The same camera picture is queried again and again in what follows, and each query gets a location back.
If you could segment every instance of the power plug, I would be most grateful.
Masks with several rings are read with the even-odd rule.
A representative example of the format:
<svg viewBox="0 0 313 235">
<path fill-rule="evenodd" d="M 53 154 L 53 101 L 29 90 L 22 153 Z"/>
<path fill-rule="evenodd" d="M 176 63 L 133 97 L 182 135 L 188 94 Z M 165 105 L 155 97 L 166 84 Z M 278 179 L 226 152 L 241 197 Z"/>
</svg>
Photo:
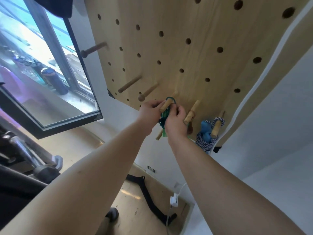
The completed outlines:
<svg viewBox="0 0 313 235">
<path fill-rule="evenodd" d="M 174 196 L 171 196 L 170 204 L 174 207 L 178 206 L 178 194 L 174 193 Z"/>
</svg>

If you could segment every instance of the green rope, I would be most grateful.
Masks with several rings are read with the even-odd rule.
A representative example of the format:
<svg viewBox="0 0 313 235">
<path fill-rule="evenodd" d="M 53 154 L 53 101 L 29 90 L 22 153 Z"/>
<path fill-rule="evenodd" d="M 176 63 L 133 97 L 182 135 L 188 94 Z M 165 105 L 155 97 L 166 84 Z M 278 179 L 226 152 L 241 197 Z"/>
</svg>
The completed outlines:
<svg viewBox="0 0 313 235">
<path fill-rule="evenodd" d="M 175 99 L 173 98 L 173 97 L 167 97 L 166 98 L 166 100 L 167 99 L 172 99 L 173 101 L 174 101 L 174 104 L 176 104 L 176 101 L 175 101 Z M 159 124 L 160 124 L 160 126 L 164 129 L 164 126 L 165 126 L 165 121 L 166 121 L 166 119 L 167 119 L 167 117 L 168 117 L 168 115 L 170 114 L 170 106 L 168 106 L 167 108 L 166 108 L 166 110 L 161 114 L 161 118 L 159 119 Z"/>
</svg>

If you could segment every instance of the black and white rope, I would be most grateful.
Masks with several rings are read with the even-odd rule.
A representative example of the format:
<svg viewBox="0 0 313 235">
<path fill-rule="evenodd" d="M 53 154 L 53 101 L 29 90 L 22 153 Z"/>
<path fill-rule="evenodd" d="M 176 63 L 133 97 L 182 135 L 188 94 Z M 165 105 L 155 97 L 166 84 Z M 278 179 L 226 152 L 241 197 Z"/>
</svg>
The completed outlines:
<svg viewBox="0 0 313 235">
<path fill-rule="evenodd" d="M 214 128 L 215 123 L 220 120 L 221 123 L 221 127 L 225 124 L 225 120 L 221 117 L 216 117 L 213 122 L 210 122 L 209 120 L 206 120 L 205 122 L 209 123 L 211 125 L 211 128 Z M 202 138 L 202 133 L 198 133 L 197 134 L 197 140 L 196 140 L 196 144 L 202 148 L 203 151 L 205 151 L 206 153 L 209 153 L 209 151 L 211 150 L 211 148 L 214 146 L 215 142 L 217 141 L 218 136 L 216 138 L 211 138 L 210 142 L 205 142 Z"/>
</svg>

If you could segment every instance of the wooden peg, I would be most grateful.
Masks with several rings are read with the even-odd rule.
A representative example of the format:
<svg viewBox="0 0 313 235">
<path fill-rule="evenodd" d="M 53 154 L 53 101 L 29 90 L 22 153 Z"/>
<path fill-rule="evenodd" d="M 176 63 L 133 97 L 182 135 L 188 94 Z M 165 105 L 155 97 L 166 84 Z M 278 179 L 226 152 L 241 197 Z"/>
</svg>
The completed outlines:
<svg viewBox="0 0 313 235">
<path fill-rule="evenodd" d="M 175 91 L 175 92 L 171 95 L 171 97 L 174 98 L 174 96 L 176 96 L 176 95 L 177 95 L 177 91 Z M 164 103 L 164 105 L 160 108 L 160 112 L 163 113 L 171 103 L 174 103 L 173 99 L 170 99 L 170 98 L 167 99 L 166 102 Z"/>
<path fill-rule="evenodd" d="M 82 50 L 80 51 L 80 55 L 83 57 L 83 58 L 87 58 L 87 56 L 97 50 L 99 50 L 100 48 L 106 46 L 106 42 L 102 42 L 102 43 L 99 43 L 95 46 L 92 46 L 91 48 L 88 48 L 86 50 Z"/>
<path fill-rule="evenodd" d="M 134 79 L 132 79 L 130 82 L 126 83 L 124 86 L 122 86 L 120 89 L 118 89 L 118 93 L 122 93 L 124 90 L 126 90 L 128 87 L 130 87 L 131 85 L 133 85 L 135 82 L 137 82 L 139 79 L 141 79 L 142 76 L 138 76 Z"/>
<path fill-rule="evenodd" d="M 159 132 L 159 134 L 156 137 L 156 140 L 159 140 L 162 137 L 162 135 L 163 135 L 163 130 Z"/>
<path fill-rule="evenodd" d="M 225 114 L 225 111 L 223 110 L 218 117 L 221 117 L 223 118 L 224 117 L 224 114 Z M 221 127 L 221 124 L 222 122 L 220 120 L 217 120 L 217 122 L 215 123 L 213 129 L 212 129 L 212 132 L 211 132 L 211 138 L 216 138 L 217 137 L 217 134 L 219 132 L 219 129 Z"/>
<path fill-rule="evenodd" d="M 154 89 L 157 88 L 158 86 L 159 86 L 159 84 L 156 83 L 155 85 L 153 85 L 152 87 L 150 87 L 148 90 L 146 90 L 146 92 L 144 92 L 143 94 L 140 94 L 140 95 L 138 96 L 138 100 L 139 100 L 140 102 L 144 101 L 145 98 L 146 98 L 151 92 L 153 92 Z"/>
<path fill-rule="evenodd" d="M 197 100 L 197 101 L 194 103 L 193 107 L 191 108 L 191 110 L 189 111 L 189 113 L 187 114 L 187 116 L 186 116 L 186 118 L 185 118 L 185 120 L 184 120 L 184 123 L 185 123 L 185 124 L 188 124 L 188 123 L 192 120 L 192 118 L 194 118 L 196 109 L 197 109 L 197 107 L 199 106 L 199 104 L 200 104 L 200 101 L 199 101 L 199 100 Z"/>
</svg>

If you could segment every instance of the window pane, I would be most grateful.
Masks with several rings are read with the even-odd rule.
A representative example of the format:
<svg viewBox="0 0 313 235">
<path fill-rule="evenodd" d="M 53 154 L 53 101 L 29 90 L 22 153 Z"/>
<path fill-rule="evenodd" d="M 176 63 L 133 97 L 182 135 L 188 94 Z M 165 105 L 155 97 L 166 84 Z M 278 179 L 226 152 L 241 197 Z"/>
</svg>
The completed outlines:
<svg viewBox="0 0 313 235">
<path fill-rule="evenodd" d="M 85 74 L 77 73 L 81 64 L 63 20 L 52 19 L 78 83 L 90 89 Z M 0 0 L 0 82 L 43 126 L 98 110 L 94 99 L 71 88 L 58 64 L 24 1 Z"/>
</svg>

